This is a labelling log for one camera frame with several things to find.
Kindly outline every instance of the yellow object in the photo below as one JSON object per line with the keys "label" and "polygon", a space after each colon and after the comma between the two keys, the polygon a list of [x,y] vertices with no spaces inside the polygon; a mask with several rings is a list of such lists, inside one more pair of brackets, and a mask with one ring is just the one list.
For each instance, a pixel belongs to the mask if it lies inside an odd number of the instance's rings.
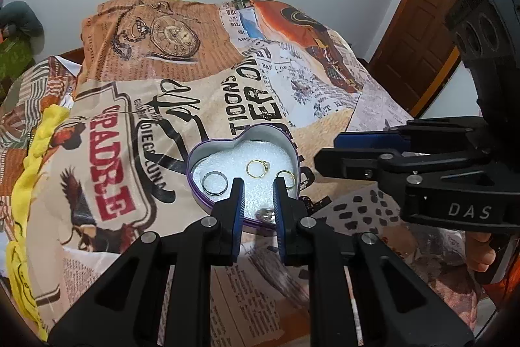
{"label": "yellow object", "polygon": [[51,105],[43,111],[42,122],[36,130],[28,155],[23,160],[24,171],[16,181],[11,194],[11,214],[16,225],[15,240],[10,241],[6,249],[7,273],[12,295],[20,313],[36,322],[38,335],[43,341],[47,341],[47,332],[38,315],[36,302],[31,292],[25,237],[27,236],[31,194],[36,184],[43,155],[47,152],[54,130],[69,116],[69,112],[68,108],[58,105]]}

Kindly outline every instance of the door panel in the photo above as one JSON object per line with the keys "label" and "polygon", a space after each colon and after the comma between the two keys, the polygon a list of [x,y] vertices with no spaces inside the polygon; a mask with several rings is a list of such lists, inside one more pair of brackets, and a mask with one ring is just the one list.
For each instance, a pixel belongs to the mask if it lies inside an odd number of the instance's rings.
{"label": "door panel", "polygon": [[455,0],[407,0],[371,74],[406,110],[435,79],[454,43],[444,17]]}

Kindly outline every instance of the heart-shaped box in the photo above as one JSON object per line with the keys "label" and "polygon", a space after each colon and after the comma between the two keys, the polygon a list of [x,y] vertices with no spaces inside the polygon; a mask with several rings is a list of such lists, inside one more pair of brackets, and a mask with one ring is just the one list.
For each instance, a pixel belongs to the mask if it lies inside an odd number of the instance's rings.
{"label": "heart-shaped box", "polygon": [[[188,184],[191,188],[191,192],[193,193],[193,197],[199,206],[204,209],[204,211],[211,213],[211,209],[213,208],[215,202],[209,199],[193,181],[193,169],[197,163],[199,163],[199,161],[203,160],[209,155],[225,150],[231,150],[246,140],[267,141],[277,145],[288,153],[289,158],[291,159],[292,169],[296,170],[296,190],[292,190],[292,195],[291,191],[289,193],[290,196],[294,197],[295,199],[297,199],[300,195],[300,161],[298,160],[298,153],[296,152],[296,148],[293,142],[291,142],[285,132],[274,125],[255,124],[234,139],[212,139],[203,141],[202,143],[197,144],[190,152],[188,156],[188,172],[186,173]],[[272,235],[272,232],[275,230],[275,224],[244,217],[243,230],[247,233]]]}

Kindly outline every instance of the hand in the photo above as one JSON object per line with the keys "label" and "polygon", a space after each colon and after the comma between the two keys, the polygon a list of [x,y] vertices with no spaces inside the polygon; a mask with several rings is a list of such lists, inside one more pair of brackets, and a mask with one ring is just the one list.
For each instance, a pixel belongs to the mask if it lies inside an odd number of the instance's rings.
{"label": "hand", "polygon": [[466,231],[466,264],[469,269],[485,272],[495,261],[495,250],[489,246],[489,233]]}

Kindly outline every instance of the wooden door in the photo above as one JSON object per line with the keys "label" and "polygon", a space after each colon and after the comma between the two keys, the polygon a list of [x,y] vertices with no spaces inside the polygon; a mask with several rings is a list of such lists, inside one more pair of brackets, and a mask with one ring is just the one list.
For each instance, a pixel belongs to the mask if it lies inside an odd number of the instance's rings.
{"label": "wooden door", "polygon": [[453,52],[444,17],[455,0],[403,2],[370,63],[370,72],[410,111]]}

